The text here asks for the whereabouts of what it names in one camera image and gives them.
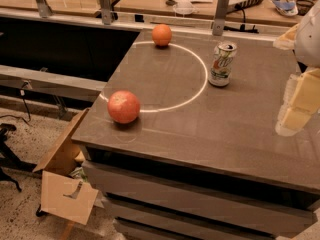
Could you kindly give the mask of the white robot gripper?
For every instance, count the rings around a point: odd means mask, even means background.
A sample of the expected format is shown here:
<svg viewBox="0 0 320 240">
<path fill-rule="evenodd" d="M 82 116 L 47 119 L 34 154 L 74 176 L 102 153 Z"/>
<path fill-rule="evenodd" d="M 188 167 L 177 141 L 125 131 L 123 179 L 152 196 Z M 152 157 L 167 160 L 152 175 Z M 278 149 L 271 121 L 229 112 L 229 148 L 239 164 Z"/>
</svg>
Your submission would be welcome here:
<svg viewBox="0 0 320 240">
<path fill-rule="evenodd" d="M 320 0 L 296 24 L 277 37 L 273 46 L 293 50 L 298 62 L 308 67 L 300 74 L 291 74 L 283 95 L 275 131 L 280 136 L 293 136 L 301 131 L 320 109 Z"/>
</svg>

